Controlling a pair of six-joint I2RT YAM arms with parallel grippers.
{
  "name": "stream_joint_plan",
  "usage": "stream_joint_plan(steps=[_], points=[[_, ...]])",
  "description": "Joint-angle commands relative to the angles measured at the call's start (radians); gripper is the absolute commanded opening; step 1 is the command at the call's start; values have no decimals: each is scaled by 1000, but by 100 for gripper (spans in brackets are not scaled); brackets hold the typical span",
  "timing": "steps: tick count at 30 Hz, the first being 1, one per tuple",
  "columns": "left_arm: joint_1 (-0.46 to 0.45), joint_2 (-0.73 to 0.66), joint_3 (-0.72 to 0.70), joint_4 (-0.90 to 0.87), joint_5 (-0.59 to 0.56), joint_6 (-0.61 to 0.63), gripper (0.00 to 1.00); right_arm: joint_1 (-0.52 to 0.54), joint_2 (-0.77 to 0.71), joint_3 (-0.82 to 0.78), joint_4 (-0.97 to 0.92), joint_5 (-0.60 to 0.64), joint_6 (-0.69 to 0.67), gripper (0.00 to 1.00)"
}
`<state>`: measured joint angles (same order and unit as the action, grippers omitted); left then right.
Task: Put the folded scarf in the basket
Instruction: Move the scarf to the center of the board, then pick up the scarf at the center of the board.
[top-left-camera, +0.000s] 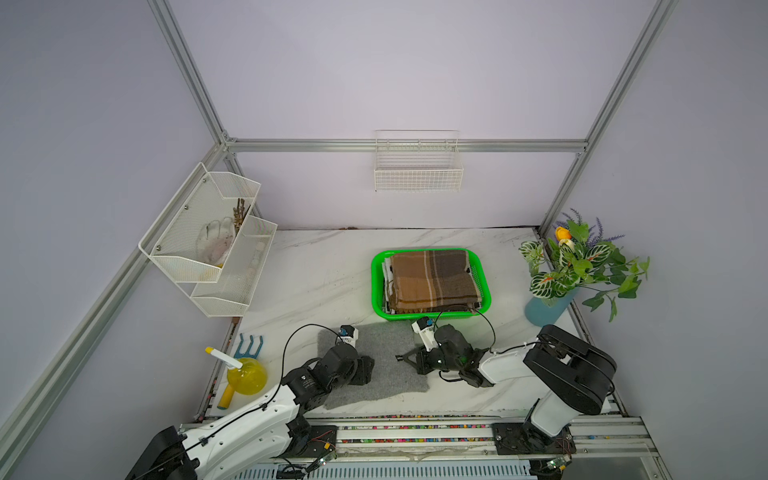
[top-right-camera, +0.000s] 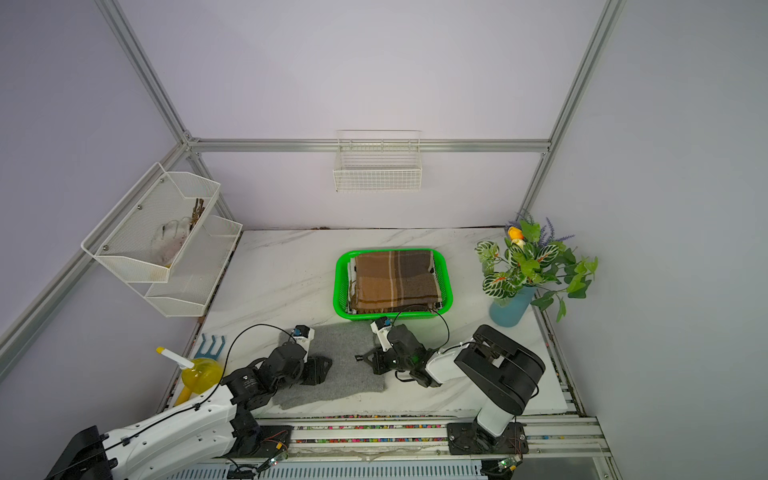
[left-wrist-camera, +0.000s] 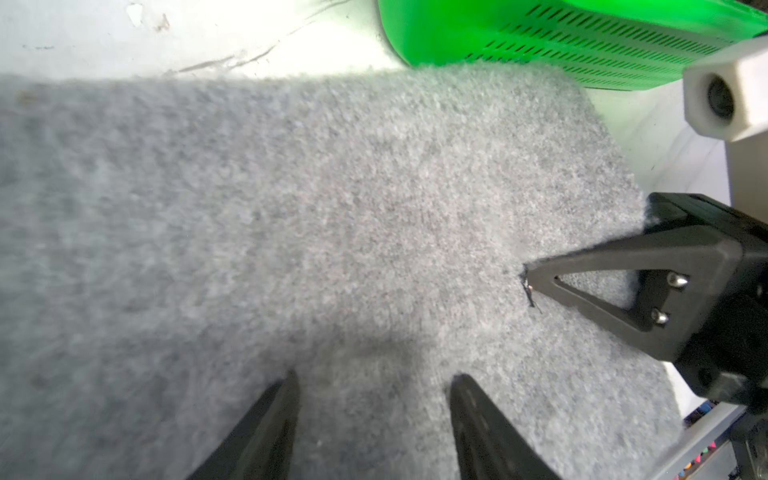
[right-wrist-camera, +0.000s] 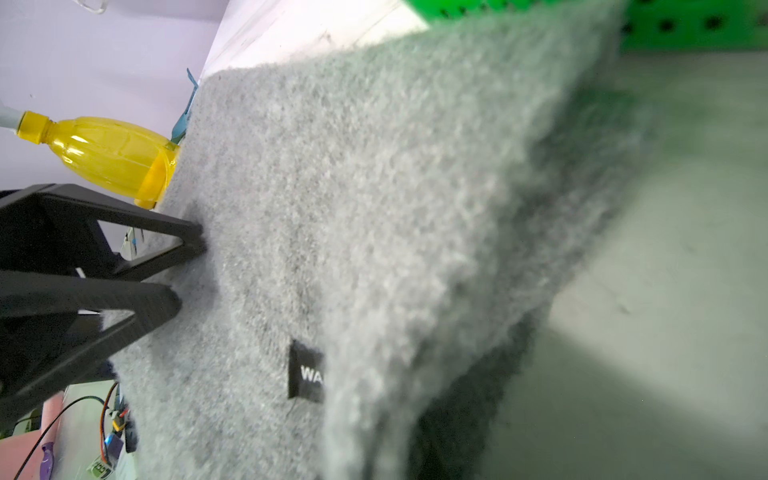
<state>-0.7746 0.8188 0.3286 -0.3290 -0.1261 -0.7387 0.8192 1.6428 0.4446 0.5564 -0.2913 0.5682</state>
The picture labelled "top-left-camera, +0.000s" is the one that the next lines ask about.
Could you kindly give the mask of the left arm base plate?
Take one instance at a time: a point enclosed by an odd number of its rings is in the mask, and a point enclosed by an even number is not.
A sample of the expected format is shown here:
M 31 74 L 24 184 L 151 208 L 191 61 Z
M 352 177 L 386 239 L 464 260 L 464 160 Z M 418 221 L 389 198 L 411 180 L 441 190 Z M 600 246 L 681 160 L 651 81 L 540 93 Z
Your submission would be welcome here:
M 289 431 L 290 443 L 282 454 L 285 458 L 316 459 L 335 450 L 338 427 L 310 425 Z

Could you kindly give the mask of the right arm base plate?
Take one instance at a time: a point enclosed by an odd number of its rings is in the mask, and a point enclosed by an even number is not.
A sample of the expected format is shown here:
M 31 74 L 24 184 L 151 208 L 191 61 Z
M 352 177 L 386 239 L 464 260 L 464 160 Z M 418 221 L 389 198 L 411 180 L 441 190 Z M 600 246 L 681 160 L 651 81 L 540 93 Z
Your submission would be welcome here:
M 528 423 L 494 423 L 492 437 L 499 455 L 573 454 L 576 446 L 567 427 L 550 437 Z

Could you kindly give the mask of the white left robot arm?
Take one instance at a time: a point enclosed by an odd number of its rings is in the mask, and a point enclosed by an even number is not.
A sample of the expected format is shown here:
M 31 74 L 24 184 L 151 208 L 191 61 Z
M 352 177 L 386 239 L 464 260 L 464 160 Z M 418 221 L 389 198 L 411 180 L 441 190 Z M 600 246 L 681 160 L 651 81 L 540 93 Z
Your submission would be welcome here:
M 339 342 L 286 373 L 264 396 L 184 433 L 170 426 L 145 448 L 128 479 L 226 479 L 253 464 L 314 453 L 319 433 L 305 414 L 330 393 L 371 381 L 375 360 Z

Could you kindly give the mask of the brown plaid scarf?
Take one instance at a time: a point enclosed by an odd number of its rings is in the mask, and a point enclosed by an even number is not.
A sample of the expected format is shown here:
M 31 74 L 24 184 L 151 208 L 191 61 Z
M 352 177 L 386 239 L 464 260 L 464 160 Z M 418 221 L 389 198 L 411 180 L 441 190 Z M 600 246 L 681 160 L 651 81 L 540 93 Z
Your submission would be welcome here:
M 391 314 L 468 311 L 482 305 L 466 250 L 398 252 L 383 261 L 381 270 Z

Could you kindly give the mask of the grey scarf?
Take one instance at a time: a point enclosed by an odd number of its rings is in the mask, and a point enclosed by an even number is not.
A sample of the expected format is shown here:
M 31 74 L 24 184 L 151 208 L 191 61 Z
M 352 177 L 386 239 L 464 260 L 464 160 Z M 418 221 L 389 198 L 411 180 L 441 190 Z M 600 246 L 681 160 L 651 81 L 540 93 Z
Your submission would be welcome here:
M 405 321 L 353 325 L 358 334 L 356 350 L 373 360 L 364 385 L 349 383 L 329 394 L 322 408 L 327 411 L 351 412 L 354 405 L 371 407 L 379 401 L 402 394 L 426 393 L 429 383 L 410 365 L 396 359 L 417 346 L 418 335 Z

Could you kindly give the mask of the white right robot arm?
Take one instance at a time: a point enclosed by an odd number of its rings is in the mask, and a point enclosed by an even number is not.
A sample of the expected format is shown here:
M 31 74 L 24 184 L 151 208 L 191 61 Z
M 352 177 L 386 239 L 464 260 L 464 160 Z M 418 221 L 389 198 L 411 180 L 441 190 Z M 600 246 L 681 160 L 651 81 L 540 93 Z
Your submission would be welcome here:
M 412 324 L 422 345 L 396 360 L 420 375 L 454 372 L 475 388 L 536 377 L 546 387 L 523 423 L 526 432 L 550 440 L 579 415 L 598 415 L 615 391 L 617 363 L 604 351 L 555 326 L 541 328 L 536 339 L 500 352 L 475 348 L 452 325 L 437 327 L 429 317 Z

